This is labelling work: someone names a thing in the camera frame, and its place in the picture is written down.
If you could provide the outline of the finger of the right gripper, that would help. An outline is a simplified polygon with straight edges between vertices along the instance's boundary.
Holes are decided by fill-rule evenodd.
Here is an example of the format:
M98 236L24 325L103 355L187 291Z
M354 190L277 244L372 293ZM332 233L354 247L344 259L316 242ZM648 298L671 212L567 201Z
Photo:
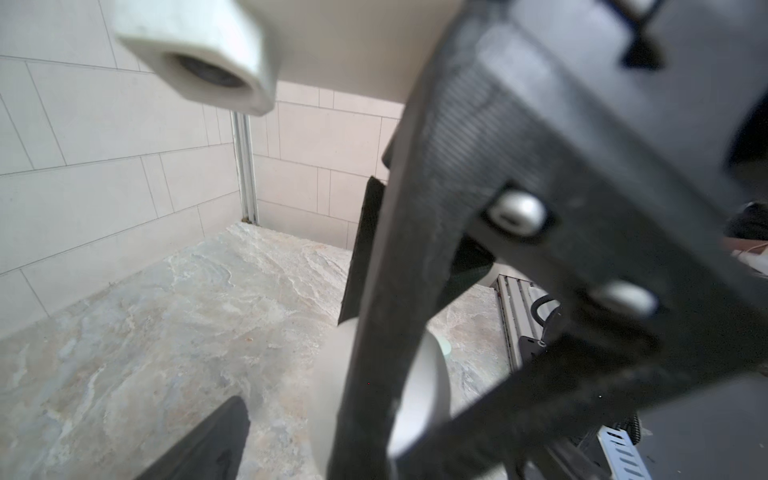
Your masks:
M432 221L418 224L405 201L413 192L385 194L368 179L338 322L385 324L401 314L426 324L486 276L494 255L469 234Z
M685 33L676 46L711 44L713 67L755 63L756 100L725 137L715 163L734 188L767 190L767 15L747 11L715 20L712 32ZM471 217L467 203L467 11L443 32L410 92L387 141L385 194L413 192L406 200L418 224L432 221L469 234L495 257L490 272L428 323L403 320L358 325L327 477L330 479L474 479L519 472L532 463L545 474L596 476L596 468L570 444L602 423L727 381L763 360L641 359L603 349L565 329L547 350L510 369L494 282L500 274L529 280L495 248L497 229L511 232L502 213ZM450 419L434 426L394 459L387 447L411 365L425 332L452 346L444 357L451 387Z

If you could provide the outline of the white earbud case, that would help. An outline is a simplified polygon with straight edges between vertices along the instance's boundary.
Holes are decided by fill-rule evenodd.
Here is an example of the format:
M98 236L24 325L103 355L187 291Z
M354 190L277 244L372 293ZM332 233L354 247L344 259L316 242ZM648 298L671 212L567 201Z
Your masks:
M338 412L349 370L358 319L337 326L314 362L308 406L310 444L318 472L327 473ZM405 383L387 454L405 452L425 432L450 419L451 387L438 339L425 332Z

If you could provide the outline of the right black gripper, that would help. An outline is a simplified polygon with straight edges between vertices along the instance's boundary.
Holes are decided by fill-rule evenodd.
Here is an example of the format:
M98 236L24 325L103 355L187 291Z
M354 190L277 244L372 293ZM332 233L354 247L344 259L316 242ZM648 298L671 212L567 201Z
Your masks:
M755 63L713 67L698 4L472 1L467 203L568 331L641 359L763 360L767 284L722 240L715 163L757 98Z

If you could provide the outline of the mint green earbud case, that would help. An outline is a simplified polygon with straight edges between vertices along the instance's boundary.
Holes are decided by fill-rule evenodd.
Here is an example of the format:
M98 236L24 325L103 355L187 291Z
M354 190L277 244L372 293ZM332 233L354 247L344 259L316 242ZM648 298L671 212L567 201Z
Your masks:
M437 343L439 345L439 348L440 348L440 351L442 352L442 355L444 357L448 357L450 355L451 351L452 351L452 346L451 346L450 342L445 337L443 337L441 335L438 335L438 334L434 334L434 338L436 339L436 341L437 341Z

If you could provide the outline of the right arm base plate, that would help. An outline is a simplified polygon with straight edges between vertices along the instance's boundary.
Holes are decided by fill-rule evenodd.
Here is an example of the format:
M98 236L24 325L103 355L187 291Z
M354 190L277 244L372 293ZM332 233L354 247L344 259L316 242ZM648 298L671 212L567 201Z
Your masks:
M535 324L541 328L541 336L539 338L520 337L518 347L523 363L544 353L551 344L560 338L566 326L566 318L560 306L555 307L546 318L541 317L538 309L532 311L532 316Z

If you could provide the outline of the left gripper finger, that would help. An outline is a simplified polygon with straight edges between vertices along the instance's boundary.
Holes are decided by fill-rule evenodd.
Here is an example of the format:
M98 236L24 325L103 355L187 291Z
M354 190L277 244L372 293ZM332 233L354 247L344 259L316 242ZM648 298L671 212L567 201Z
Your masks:
M232 396L207 416L137 479L237 478L250 420L240 396Z

